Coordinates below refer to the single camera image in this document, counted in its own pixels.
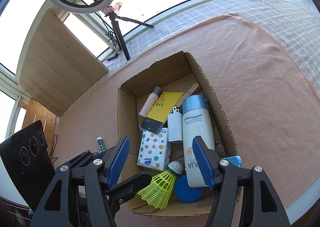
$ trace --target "yellow shuttlecock skirt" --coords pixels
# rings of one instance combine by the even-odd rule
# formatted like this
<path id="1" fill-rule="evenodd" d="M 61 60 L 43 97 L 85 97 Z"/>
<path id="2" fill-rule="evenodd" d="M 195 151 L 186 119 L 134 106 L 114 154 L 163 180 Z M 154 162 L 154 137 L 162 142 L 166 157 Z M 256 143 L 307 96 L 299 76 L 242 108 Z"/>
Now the yellow shuttlecock skirt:
<path id="1" fill-rule="evenodd" d="M 169 171 L 164 171 L 155 175 L 150 185 L 141 189 L 138 194 L 141 195 L 141 198 L 147 201 L 148 204 L 153 205 L 155 208 L 164 209 L 168 205 L 176 178 L 177 177 Z"/>

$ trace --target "cardboard box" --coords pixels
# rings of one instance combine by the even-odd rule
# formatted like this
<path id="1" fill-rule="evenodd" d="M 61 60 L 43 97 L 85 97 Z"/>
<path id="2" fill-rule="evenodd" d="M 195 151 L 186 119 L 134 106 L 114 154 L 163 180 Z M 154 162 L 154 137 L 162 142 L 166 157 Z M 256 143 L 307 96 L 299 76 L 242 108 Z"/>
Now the cardboard box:
<path id="1" fill-rule="evenodd" d="M 152 171 L 137 165 L 141 136 L 138 125 L 144 118 L 138 115 L 148 95 L 155 86 L 167 92 L 186 92 L 194 83 L 201 86 L 212 113 L 212 126 L 218 129 L 227 156 L 237 155 L 236 143 L 223 108 L 217 99 L 206 76 L 189 53 L 179 52 L 155 62 L 146 70 L 124 82 L 118 91 L 118 136 L 127 135 L 131 140 L 130 153 L 122 170 L 122 178 L 127 179 L 143 171 L 153 175 Z M 183 144 L 172 144 L 170 161 L 183 157 Z M 155 209 L 139 195 L 128 201 L 129 208 L 138 214 L 183 217 L 209 214 L 215 193 L 206 187 L 203 197 L 193 203 L 181 202 L 174 193 L 166 209 Z"/>

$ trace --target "tripod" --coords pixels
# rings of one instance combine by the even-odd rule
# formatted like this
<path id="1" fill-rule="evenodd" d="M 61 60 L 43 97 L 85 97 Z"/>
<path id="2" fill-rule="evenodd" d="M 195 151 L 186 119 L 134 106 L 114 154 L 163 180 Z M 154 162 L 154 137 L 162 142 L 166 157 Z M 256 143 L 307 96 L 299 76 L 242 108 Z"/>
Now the tripod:
<path id="1" fill-rule="evenodd" d="M 144 22 L 140 22 L 140 21 L 134 20 L 134 19 L 130 19 L 130 18 L 127 18 L 127 17 L 118 16 L 114 11 L 111 11 L 106 16 L 109 16 L 109 19 L 110 19 L 111 24 L 113 26 L 113 30 L 115 31 L 116 37 L 119 40 L 119 44 L 120 44 L 120 46 L 121 46 L 121 48 L 123 50 L 123 53 L 124 53 L 127 61 L 129 61 L 130 60 L 130 55 L 129 55 L 129 52 L 128 52 L 128 49 L 127 49 L 127 45 L 125 44 L 124 38 L 123 38 L 123 36 L 121 34 L 121 30 L 119 28 L 119 23 L 118 23 L 118 21 L 116 19 L 120 19 L 120 20 L 123 20 L 123 21 L 126 21 L 126 22 L 134 22 L 136 24 L 143 25 L 143 26 L 146 26 L 146 27 L 149 27 L 149 28 L 154 28 L 154 26 L 150 25 L 150 24 L 147 24 L 147 23 L 144 23 Z"/>

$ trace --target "blue brush stroke graphic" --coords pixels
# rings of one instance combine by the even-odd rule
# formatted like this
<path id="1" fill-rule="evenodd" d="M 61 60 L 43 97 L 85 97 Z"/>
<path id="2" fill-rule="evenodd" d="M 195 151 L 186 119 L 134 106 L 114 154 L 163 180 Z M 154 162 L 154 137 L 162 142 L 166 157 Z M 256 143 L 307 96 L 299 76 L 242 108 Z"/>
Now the blue brush stroke graphic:
<path id="1" fill-rule="evenodd" d="M 190 116 L 190 117 L 186 117 L 186 118 L 184 118 L 184 122 L 186 121 L 186 120 L 189 120 L 189 119 L 194 119 L 194 118 L 198 118 L 198 117 L 201 117 L 202 116 L 202 114 L 199 114 L 199 115 L 196 115 L 196 116 Z"/>

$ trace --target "light blue plastic object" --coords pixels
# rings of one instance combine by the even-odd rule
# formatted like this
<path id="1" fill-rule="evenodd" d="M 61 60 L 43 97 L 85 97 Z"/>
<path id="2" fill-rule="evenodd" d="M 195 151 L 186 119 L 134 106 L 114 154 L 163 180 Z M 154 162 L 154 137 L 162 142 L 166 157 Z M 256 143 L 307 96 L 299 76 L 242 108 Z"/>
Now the light blue plastic object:
<path id="1" fill-rule="evenodd" d="M 207 109 L 204 95 L 190 95 L 182 102 L 183 115 L 191 110 Z"/>
<path id="2" fill-rule="evenodd" d="M 242 166 L 242 160 L 241 160 L 240 156 L 222 158 L 222 160 L 227 160 L 238 168 L 241 168 L 241 166 Z"/>
<path id="3" fill-rule="evenodd" d="M 188 185 L 187 175 L 182 175 L 176 180 L 173 192 L 182 202 L 191 203 L 202 197 L 204 187 L 190 187 Z"/>
<path id="4" fill-rule="evenodd" d="M 129 151 L 130 139 L 125 137 L 124 142 L 121 144 L 119 151 L 110 166 L 109 179 L 107 181 L 107 187 L 109 189 L 118 182 L 124 163 L 129 155 Z"/>
<path id="5" fill-rule="evenodd" d="M 195 154 L 195 157 L 197 158 L 197 163 L 199 165 L 199 168 L 201 169 L 200 171 L 201 171 L 201 175 L 204 180 L 204 183 L 211 190 L 213 190 L 213 188 L 214 188 L 214 179 L 212 178 L 213 168 L 210 165 L 210 163 L 207 159 L 207 156 L 205 155 L 200 143 L 198 141 L 196 141 L 196 137 L 194 137 L 194 139 L 192 141 L 192 151 Z"/>

